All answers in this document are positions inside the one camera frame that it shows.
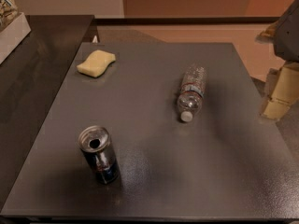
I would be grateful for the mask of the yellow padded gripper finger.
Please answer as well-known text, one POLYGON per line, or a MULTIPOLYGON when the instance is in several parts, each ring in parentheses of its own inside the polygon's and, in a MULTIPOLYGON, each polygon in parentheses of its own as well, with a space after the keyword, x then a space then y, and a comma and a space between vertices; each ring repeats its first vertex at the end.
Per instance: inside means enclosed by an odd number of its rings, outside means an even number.
POLYGON ((262 30, 257 35, 257 39, 263 42, 272 42, 275 37, 277 27, 278 27, 278 21, 271 23, 267 28, 262 30))
POLYGON ((299 63, 285 62, 278 70, 270 69, 265 86, 261 115, 280 120, 299 100, 299 63))

